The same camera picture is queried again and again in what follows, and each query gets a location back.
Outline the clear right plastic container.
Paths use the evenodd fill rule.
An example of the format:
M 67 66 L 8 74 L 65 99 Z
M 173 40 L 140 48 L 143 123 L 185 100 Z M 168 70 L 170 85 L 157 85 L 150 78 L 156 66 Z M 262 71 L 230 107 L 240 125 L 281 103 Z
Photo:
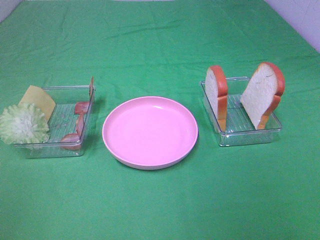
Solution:
M 279 138 L 282 124 L 274 113 L 269 116 L 265 129 L 256 130 L 240 102 L 250 78 L 248 76 L 228 77 L 226 130 L 222 131 L 209 103 L 205 81 L 200 82 L 203 105 L 210 119 L 215 139 L 221 147 L 272 143 Z

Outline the yellow cheese slice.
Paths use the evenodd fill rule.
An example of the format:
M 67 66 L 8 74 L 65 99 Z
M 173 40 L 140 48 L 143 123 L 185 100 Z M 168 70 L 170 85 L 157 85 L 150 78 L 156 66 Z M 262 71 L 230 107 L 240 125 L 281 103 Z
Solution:
M 44 113 L 47 122 L 49 122 L 56 107 L 53 98 L 44 89 L 34 85 L 28 87 L 19 103 L 35 104 Z

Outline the pink round plate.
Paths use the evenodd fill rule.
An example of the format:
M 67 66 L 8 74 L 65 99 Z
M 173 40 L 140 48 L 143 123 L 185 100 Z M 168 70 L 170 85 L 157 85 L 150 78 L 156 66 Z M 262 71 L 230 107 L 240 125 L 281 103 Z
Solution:
M 198 139 L 198 124 L 182 104 L 144 96 L 117 106 L 105 119 L 102 139 L 122 164 L 159 170 L 185 158 Z

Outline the green lettuce leaf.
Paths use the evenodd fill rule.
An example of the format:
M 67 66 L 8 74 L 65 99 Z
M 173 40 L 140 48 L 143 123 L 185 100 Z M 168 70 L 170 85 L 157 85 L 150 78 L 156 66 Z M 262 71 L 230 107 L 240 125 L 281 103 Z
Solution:
M 0 115 L 0 139 L 6 144 L 46 143 L 50 130 L 45 114 L 33 103 L 10 105 Z

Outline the clear plastic container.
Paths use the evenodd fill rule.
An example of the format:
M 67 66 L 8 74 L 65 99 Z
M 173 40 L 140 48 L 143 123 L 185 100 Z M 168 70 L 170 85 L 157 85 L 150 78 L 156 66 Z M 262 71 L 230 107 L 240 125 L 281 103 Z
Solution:
M 69 146 L 69 143 L 61 142 L 61 139 L 71 133 L 76 133 L 76 121 L 80 114 L 75 114 L 77 102 L 89 101 L 89 85 L 74 86 L 50 86 L 43 87 L 55 101 L 56 106 L 48 123 L 49 140 L 44 143 L 14 144 L 21 149 L 26 158 L 57 158 L 57 157 L 78 157 L 84 154 L 86 138 L 90 132 L 93 118 L 93 107 L 95 104 L 95 86 L 93 85 L 93 96 L 89 109 L 84 116 L 84 127 L 80 137 L 81 149 L 68 150 L 62 146 Z
M 282 124 L 274 113 L 269 116 L 265 129 L 256 130 L 240 102 L 250 78 L 248 76 L 228 77 L 226 130 L 222 131 L 209 103 L 205 81 L 200 82 L 203 105 L 210 119 L 215 139 L 221 147 L 272 143 L 279 138 Z

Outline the bacon strip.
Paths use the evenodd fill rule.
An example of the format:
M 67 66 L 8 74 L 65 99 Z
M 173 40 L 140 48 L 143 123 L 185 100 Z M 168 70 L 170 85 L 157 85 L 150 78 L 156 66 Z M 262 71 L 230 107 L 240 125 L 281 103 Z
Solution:
M 90 102 L 93 98 L 94 92 L 94 76 L 90 79 L 89 84 L 89 101 L 80 101 L 75 104 L 74 113 L 76 115 L 87 114 L 90 106 Z
M 76 120 L 75 131 L 76 133 L 68 133 L 61 140 L 61 143 L 69 143 L 69 145 L 63 145 L 63 149 L 67 150 L 79 150 L 82 147 L 81 136 L 84 128 L 84 115 L 80 114 Z

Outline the clear left plastic container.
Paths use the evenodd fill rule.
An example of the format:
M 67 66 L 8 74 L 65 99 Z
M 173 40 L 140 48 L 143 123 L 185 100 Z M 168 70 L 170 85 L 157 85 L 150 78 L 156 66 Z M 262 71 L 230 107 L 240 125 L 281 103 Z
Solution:
M 78 157 L 84 154 L 86 138 L 90 132 L 93 118 L 93 107 L 95 104 L 95 86 L 93 85 L 93 96 L 89 109 L 84 116 L 84 127 L 80 137 L 81 149 L 68 150 L 62 146 L 69 146 L 69 143 L 61 142 L 61 139 L 71 133 L 76 133 L 76 121 L 80 114 L 75 114 L 77 102 L 89 101 L 89 85 L 74 86 L 50 86 L 43 87 L 55 101 L 56 106 L 48 123 L 49 140 L 44 143 L 14 144 L 21 149 L 26 158 L 57 158 L 57 157 Z

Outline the bread slice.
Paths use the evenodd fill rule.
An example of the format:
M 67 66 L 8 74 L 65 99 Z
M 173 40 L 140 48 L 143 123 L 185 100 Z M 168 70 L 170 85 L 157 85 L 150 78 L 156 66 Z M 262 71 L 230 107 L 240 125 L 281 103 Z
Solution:
M 220 65 L 212 65 L 208 68 L 205 78 L 205 93 L 219 127 L 224 132 L 227 125 L 228 85 Z
M 278 66 L 262 62 L 244 90 L 240 102 L 256 130 L 263 130 L 285 91 L 285 77 Z

